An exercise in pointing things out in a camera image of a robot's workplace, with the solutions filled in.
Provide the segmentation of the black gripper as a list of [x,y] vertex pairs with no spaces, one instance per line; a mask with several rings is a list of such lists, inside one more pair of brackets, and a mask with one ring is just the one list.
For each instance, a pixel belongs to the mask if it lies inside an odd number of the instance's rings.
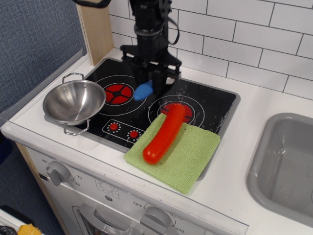
[[136,85],[152,80],[153,93],[158,95],[167,78],[181,78],[181,61],[168,52],[168,33],[137,37],[137,45],[122,45],[122,62],[131,66]]

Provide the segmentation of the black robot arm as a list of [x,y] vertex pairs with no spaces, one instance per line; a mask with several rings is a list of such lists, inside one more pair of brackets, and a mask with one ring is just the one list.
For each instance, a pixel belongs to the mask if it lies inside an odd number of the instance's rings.
[[152,83],[154,94],[166,86],[166,80],[181,78],[181,61],[168,51],[170,0],[132,0],[137,45],[122,45],[122,62],[133,69],[138,85]]

